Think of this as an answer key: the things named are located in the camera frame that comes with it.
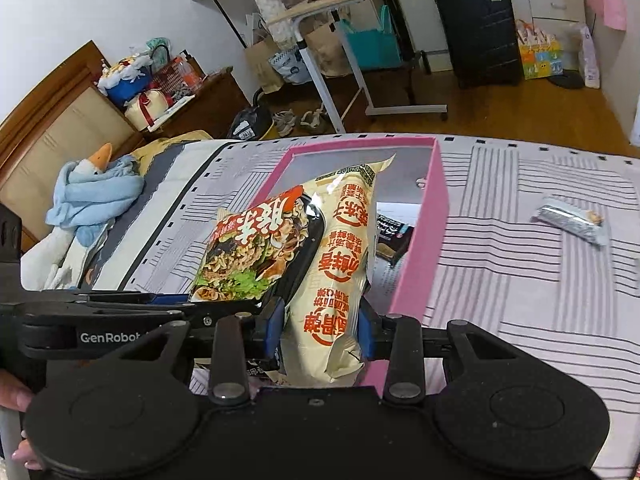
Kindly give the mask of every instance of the teal shopping bag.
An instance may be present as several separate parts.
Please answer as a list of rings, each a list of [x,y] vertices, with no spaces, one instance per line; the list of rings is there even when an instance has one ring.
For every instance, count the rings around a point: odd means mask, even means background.
[[[402,65],[398,41],[391,27],[391,15],[387,6],[380,9],[378,28],[355,30],[349,20],[340,20],[340,23],[361,70],[396,68]]]

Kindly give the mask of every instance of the striped bed sheet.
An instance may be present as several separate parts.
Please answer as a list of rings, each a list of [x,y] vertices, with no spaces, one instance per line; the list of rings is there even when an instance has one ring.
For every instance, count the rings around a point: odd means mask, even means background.
[[[403,134],[367,134],[385,135]],[[629,478],[640,447],[640,161],[434,137],[450,218],[424,325],[468,319],[588,384],[611,418],[594,471]],[[90,286],[186,292],[217,209],[246,209],[289,147],[328,140],[334,136],[170,148],[156,157],[140,203],[116,222],[92,262]],[[598,250],[531,221],[543,195],[603,215],[610,244]],[[445,384],[436,360],[426,361],[426,377],[430,392]]]

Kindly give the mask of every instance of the fingernail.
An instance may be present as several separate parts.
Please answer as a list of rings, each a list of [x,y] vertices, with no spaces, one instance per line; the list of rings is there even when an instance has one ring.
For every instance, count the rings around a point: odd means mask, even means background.
[[[24,463],[24,466],[32,471],[40,471],[42,469],[42,466],[35,460],[28,460]]]
[[[24,460],[27,460],[29,455],[30,455],[30,450],[26,449],[26,448],[18,448],[14,451],[14,453],[11,455],[11,459],[15,460],[16,462],[23,462]]]
[[[15,396],[15,403],[18,405],[18,409],[21,412],[25,412],[31,402],[31,399],[33,399],[33,394],[31,392],[21,390]]]

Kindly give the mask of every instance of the snack bar wrapper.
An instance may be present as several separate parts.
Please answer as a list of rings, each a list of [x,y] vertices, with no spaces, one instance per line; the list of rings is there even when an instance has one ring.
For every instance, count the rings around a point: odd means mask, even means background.
[[[350,166],[303,184],[325,228],[280,339],[291,386],[351,386],[363,366],[356,329],[367,261],[375,253],[373,188],[392,161]]]
[[[543,199],[535,218],[572,233],[595,246],[607,245],[604,219],[594,211],[584,211],[552,197]]]

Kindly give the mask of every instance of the wooden headboard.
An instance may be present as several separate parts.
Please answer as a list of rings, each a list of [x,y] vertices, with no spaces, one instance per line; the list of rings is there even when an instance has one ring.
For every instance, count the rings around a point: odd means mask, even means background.
[[[22,218],[23,251],[50,231],[44,213],[65,162],[84,158],[105,142],[120,156],[142,140],[94,86],[103,59],[93,41],[82,46],[0,124],[0,202]]]

